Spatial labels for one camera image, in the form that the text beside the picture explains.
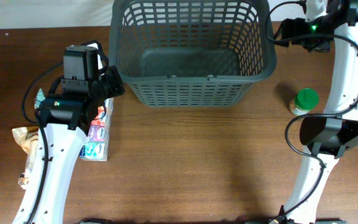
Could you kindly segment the green lid spice jar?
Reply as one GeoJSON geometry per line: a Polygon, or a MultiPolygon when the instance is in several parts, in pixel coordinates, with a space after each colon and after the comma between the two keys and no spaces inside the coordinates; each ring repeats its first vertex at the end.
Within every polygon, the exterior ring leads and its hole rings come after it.
{"type": "Polygon", "coordinates": [[[300,90],[289,104],[289,111],[295,116],[308,114],[319,102],[317,92],[310,88],[300,90]]]}

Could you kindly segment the grey plastic basket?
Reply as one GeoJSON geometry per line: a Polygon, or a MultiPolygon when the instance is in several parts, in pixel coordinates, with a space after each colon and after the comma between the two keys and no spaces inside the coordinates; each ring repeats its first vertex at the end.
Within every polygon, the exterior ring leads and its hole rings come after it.
{"type": "Polygon", "coordinates": [[[151,107],[225,107],[267,79],[277,57],[267,0],[118,0],[109,61],[151,107]]]}

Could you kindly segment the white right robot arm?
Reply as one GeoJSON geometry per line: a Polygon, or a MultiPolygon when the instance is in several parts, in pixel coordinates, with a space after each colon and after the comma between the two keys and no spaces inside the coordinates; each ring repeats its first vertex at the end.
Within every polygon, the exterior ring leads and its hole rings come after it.
{"type": "Polygon", "coordinates": [[[301,45],[313,51],[335,46],[328,101],[322,113],[305,110],[302,156],[294,189],[273,223],[315,223],[316,210],[331,171],[344,153],[358,146],[358,1],[301,1],[305,17],[286,19],[269,37],[275,45],[301,45]]]}

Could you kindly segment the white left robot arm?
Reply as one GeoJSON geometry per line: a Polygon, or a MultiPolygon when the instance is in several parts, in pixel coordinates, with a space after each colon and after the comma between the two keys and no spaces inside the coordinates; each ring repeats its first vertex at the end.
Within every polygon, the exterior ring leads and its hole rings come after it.
{"type": "Polygon", "coordinates": [[[14,223],[62,223],[73,169],[91,122],[105,100],[125,92],[117,68],[96,40],[66,47],[57,65],[63,75],[34,111],[39,141],[14,223]]]}

